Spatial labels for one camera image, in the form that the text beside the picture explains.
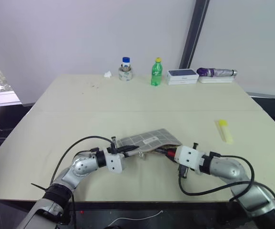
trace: yellow marker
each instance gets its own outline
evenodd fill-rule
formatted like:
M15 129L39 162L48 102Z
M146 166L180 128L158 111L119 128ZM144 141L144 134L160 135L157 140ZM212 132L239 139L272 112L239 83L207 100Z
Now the yellow marker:
M234 142L233 137L231 135L231 132L228 129L228 123L226 120L220 119L219 120L219 126L221 129L221 132L223 134L224 140L228 144L232 144Z

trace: bottle cap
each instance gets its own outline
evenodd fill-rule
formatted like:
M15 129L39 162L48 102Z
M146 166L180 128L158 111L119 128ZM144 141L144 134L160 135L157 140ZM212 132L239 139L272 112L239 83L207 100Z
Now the bottle cap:
M122 58L122 62L130 63L130 58L124 56L124 57Z

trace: table surface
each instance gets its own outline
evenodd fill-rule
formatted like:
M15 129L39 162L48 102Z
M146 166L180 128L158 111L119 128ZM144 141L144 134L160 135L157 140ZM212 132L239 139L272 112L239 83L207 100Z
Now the table surface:
M0 147L0 199L38 200L63 152L89 135L123 138L166 128L184 145L248 159L258 182L275 191L275 122L236 83L150 86L149 76L130 82L99 75L57 78ZM229 123L234 143L222 141L215 121ZM101 140L77 145L73 155ZM223 185L213 176L189 172L184 186L190 192ZM205 196L184 195L177 184L177 165L157 153L126 159L126 169L114 174L106 167L84 179L77 201L227 201L229 189Z

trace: black floor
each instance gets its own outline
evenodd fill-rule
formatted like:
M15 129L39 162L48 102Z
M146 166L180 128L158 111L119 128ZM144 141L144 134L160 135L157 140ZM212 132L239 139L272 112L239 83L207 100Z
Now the black floor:
M254 98L270 115L275 116L275 99ZM30 107L20 105L0 107L0 128L5 130L0 136L8 135L22 117L30 110ZM119 217L144 218L156 214L159 210L127 211L127 210L91 210L77 211L77 224L80 229L102 229ZM0 202L0 229L15 229L26 212L5 205ZM251 222L242 219L233 220L225 226L218 225L217 211L210 209L163 209L160 215L141 221L119 220L116 223L123 229L255 229ZM73 225L60 226L61 229L73 228Z

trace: green bottle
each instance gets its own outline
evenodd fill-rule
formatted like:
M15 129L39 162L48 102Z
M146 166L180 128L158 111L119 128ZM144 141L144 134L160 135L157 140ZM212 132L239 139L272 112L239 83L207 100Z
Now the green bottle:
M152 67L151 85L158 86L161 84L163 66L161 64L161 58L155 59L155 64Z

